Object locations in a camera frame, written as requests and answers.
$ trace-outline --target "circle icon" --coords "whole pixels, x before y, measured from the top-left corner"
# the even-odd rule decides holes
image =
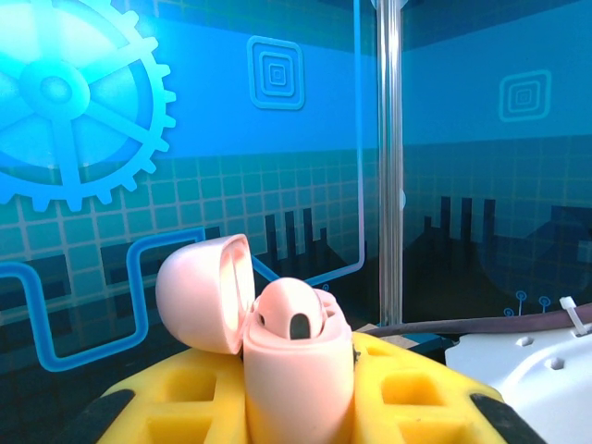
[[[528,295],[526,294],[525,291],[522,291],[522,290],[516,291],[516,299],[518,301],[524,302],[524,301],[526,301],[527,298],[528,298]]]

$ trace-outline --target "chrome rod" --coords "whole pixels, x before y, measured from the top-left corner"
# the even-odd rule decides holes
[[[401,0],[376,0],[379,288],[382,326],[402,322]]]

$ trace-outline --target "glass panel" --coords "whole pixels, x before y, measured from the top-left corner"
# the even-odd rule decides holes
[[[0,0],[0,441],[184,349],[154,282],[188,243],[377,322],[376,63],[370,0]]]
[[[592,302],[592,3],[402,15],[405,321]]]

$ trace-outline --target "yellow sponge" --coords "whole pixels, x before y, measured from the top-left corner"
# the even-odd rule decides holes
[[[354,444],[504,444],[471,402],[499,393],[363,333],[355,370]],[[117,383],[135,397],[99,444],[248,444],[242,362],[188,350]]]

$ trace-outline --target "pink earbud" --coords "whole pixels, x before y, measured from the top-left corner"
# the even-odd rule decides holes
[[[283,339],[317,338],[327,315],[312,287],[283,277],[265,287],[258,301],[259,322]]]

